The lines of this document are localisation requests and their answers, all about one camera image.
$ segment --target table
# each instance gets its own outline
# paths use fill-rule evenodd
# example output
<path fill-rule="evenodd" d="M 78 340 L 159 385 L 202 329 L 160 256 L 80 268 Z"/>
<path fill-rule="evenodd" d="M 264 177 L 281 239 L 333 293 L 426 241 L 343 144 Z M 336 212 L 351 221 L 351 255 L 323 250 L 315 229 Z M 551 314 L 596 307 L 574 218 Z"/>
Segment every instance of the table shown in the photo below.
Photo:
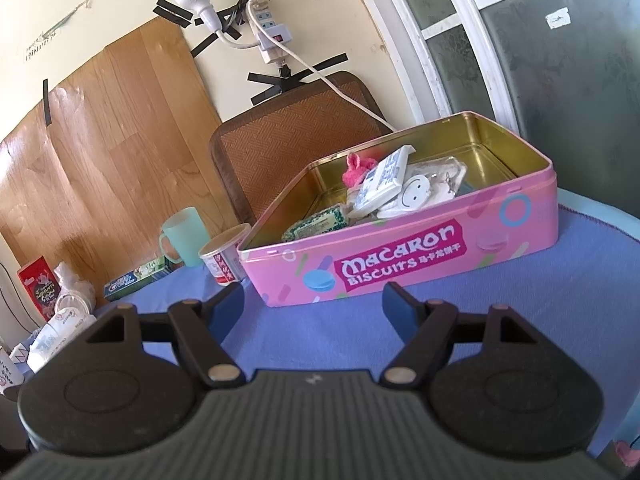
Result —
<path fill-rule="evenodd" d="M 420 300 L 443 298 L 465 312 L 485 313 L 492 303 L 508 303 L 580 363 L 605 397 L 604 417 L 589 448 L 596 456 L 640 390 L 634 359 L 640 353 L 640 221 L 562 190 L 559 201 L 573 210 L 561 209 L 554 247 L 407 289 Z M 258 368 L 367 368 L 377 377 L 401 349 L 382 313 L 380 293 L 268 308 L 251 283 L 243 286 L 244 313 L 222 346 L 248 377 Z M 120 301 L 139 312 L 164 312 L 172 303 L 206 300 L 219 290 L 206 267 L 183 267 Z M 175 361 L 168 344 L 146 343 L 145 349 Z M 452 358 L 477 350 L 460 345 Z"/>

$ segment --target toothpaste box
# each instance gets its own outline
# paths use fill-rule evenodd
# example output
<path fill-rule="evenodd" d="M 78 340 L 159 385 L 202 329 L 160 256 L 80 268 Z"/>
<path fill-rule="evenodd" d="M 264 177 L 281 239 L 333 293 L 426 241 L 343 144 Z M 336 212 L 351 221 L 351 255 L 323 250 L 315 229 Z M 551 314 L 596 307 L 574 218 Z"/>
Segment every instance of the toothpaste box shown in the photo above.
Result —
<path fill-rule="evenodd" d="M 107 283 L 104 286 L 104 299 L 107 301 L 119 300 L 151 282 L 164 278 L 172 270 L 174 270 L 174 264 L 166 256 L 160 256 Z"/>

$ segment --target white sticker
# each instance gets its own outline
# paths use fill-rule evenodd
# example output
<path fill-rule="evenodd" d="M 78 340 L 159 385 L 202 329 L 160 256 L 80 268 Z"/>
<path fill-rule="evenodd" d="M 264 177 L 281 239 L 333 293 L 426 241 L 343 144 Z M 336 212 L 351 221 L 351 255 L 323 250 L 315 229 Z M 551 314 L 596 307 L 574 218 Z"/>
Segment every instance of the white sticker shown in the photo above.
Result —
<path fill-rule="evenodd" d="M 558 28 L 564 27 L 565 25 L 569 25 L 571 23 L 571 16 L 569 16 L 568 7 L 563 7 L 562 9 L 556 10 L 556 12 L 552 12 L 545 16 L 546 22 L 549 25 L 549 28 Z"/>

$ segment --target green packet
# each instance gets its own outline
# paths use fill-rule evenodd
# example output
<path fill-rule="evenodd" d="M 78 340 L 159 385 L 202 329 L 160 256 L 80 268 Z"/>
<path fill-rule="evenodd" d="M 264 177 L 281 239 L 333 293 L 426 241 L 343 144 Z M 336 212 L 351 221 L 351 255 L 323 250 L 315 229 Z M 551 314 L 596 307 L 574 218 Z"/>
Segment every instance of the green packet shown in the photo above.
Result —
<path fill-rule="evenodd" d="M 160 256 L 107 283 L 104 286 L 104 299 L 107 301 L 119 300 L 151 282 L 164 278 L 172 270 L 174 270 L 174 264 L 166 256 Z"/>
<path fill-rule="evenodd" d="M 302 238 L 329 233 L 343 229 L 349 225 L 346 204 L 336 204 L 315 213 L 304 220 L 296 222 L 282 235 L 283 242 L 293 242 Z"/>

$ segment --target white paper cup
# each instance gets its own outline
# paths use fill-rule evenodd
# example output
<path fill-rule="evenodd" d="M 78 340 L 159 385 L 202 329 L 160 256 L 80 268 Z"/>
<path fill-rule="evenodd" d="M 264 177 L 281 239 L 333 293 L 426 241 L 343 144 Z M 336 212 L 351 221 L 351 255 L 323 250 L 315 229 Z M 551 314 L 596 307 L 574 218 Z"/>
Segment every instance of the white paper cup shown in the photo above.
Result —
<path fill-rule="evenodd" d="M 10 386 L 22 384 L 24 376 L 6 352 L 0 348 L 0 394 Z"/>
<path fill-rule="evenodd" d="M 246 277 L 238 256 L 238 245 L 250 230 L 249 224 L 232 227 L 211 239 L 198 252 L 219 285 L 227 286 Z"/>

